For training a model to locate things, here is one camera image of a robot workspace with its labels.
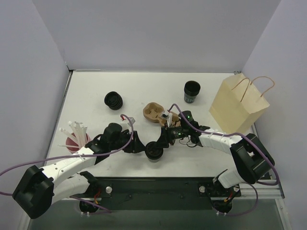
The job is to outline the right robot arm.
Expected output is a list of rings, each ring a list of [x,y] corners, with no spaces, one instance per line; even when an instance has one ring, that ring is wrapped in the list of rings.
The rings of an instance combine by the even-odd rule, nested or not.
[[[230,187],[240,184],[255,184],[275,162],[254,134],[224,134],[208,126],[200,126],[193,119],[190,111],[184,111],[177,118],[169,111],[163,111],[160,118],[166,123],[161,128],[159,139],[154,142],[154,150],[174,145],[177,139],[189,138],[192,144],[199,147],[212,148],[232,156],[234,167],[222,170],[213,179],[213,191],[224,195]]]

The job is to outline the black paper coffee cup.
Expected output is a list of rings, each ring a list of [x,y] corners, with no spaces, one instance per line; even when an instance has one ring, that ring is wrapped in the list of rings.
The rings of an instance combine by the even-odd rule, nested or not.
[[[163,153],[164,153],[163,149],[151,149],[145,151],[147,158],[153,162],[160,160]]]

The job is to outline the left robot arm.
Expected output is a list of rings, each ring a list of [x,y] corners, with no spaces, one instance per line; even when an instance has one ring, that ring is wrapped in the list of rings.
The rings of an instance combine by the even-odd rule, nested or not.
[[[15,188],[12,197],[29,218],[42,216],[52,204],[76,194],[92,197],[97,192],[97,181],[86,171],[109,157],[124,151],[139,153],[145,150],[137,131],[117,123],[109,124],[74,154],[59,158],[58,162],[29,167]]]

